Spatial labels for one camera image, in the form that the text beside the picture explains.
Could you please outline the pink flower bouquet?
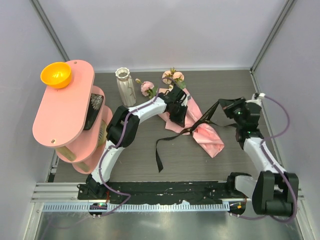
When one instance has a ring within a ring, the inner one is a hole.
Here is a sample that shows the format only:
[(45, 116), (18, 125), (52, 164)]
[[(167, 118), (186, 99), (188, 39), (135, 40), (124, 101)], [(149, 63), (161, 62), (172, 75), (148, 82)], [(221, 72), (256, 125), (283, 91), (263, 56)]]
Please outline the pink flower bouquet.
[[(165, 93), (167, 90), (171, 91), (174, 86), (173, 83), (177, 83), (185, 93), (189, 93), (189, 91), (186, 89), (186, 84), (184, 82), (185, 77), (182, 72), (176, 71), (174, 68), (172, 68), (165, 71), (162, 74), (162, 77), (166, 78), (162, 81), (166, 84), (166, 87), (159, 90), (161, 93)], [(136, 83), (140, 84), (140, 91), (142, 95), (150, 99), (156, 95), (157, 88), (152, 82), (141, 81), (138, 78), (135, 81)], [(193, 98), (189, 100), (187, 102), (185, 127), (191, 127), (197, 120), (201, 118), (202, 115), (203, 114), (195, 100)], [(167, 112), (161, 113), (158, 116), (165, 121), (165, 128), (167, 130), (171, 130), (176, 133), (179, 133), (183, 130), (181, 126), (170, 121), (169, 114)], [(208, 124), (201, 124), (198, 126), (193, 132), (193, 139), (206, 151), (211, 158), (215, 157), (225, 147), (225, 144), (219, 137), (218, 133)]]

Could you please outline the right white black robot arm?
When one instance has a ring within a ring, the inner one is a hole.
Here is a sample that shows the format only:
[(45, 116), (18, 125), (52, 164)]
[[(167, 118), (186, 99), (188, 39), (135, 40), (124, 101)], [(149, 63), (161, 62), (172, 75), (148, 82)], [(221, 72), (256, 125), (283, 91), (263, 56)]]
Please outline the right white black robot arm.
[(265, 138), (258, 128), (263, 99), (272, 98), (255, 93), (250, 100), (244, 97), (218, 100), (225, 115), (236, 123), (236, 141), (259, 172), (257, 180), (247, 175), (236, 176), (226, 184), (225, 190), (233, 198), (242, 193), (250, 197), (253, 210), (260, 217), (270, 216), (289, 223), (298, 211), (299, 178), (287, 172), (269, 151), (266, 141), (274, 136)]

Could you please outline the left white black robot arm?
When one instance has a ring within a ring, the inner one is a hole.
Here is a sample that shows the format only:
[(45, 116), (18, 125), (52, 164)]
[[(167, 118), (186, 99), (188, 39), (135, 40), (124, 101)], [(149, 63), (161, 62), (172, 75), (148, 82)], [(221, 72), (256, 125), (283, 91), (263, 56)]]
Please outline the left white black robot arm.
[(136, 137), (139, 125), (144, 121), (163, 113), (169, 113), (169, 119), (185, 126), (188, 95), (175, 86), (166, 92), (157, 92), (152, 99), (133, 107), (120, 106), (116, 109), (106, 128), (106, 143), (95, 169), (85, 181), (87, 193), (91, 198), (102, 199), (107, 192), (103, 181), (108, 181), (112, 169), (122, 151), (131, 145)]

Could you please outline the black ribbon gold lettering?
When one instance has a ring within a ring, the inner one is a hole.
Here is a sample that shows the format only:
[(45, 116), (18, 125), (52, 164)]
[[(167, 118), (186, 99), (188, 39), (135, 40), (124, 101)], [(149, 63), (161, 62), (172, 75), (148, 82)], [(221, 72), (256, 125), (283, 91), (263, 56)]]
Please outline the black ribbon gold lettering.
[(194, 131), (196, 130), (196, 128), (198, 126), (200, 126), (201, 124), (208, 124), (208, 125), (216, 125), (218, 127), (220, 127), (220, 125), (214, 123), (213, 121), (211, 121), (211, 118), (213, 116), (213, 114), (215, 113), (218, 105), (219, 105), (219, 101), (217, 101), (216, 103), (214, 103), (202, 116), (199, 120), (197, 120), (191, 127), (188, 128), (184, 128), (181, 132), (179, 132), (177, 135), (175, 136), (170, 136), (170, 137), (165, 137), (165, 138), (160, 138), (156, 141), (155, 143), (155, 159), (156, 159), (156, 164), (157, 164), (157, 168), (158, 168), (158, 172), (160, 173), (164, 167), (163, 167), (163, 163), (161, 161), (161, 158), (158, 154), (158, 142), (159, 141), (172, 141), (176, 138), (178, 138), (179, 136), (183, 135), (183, 134), (187, 134), (189, 133), (191, 136), (193, 136)]

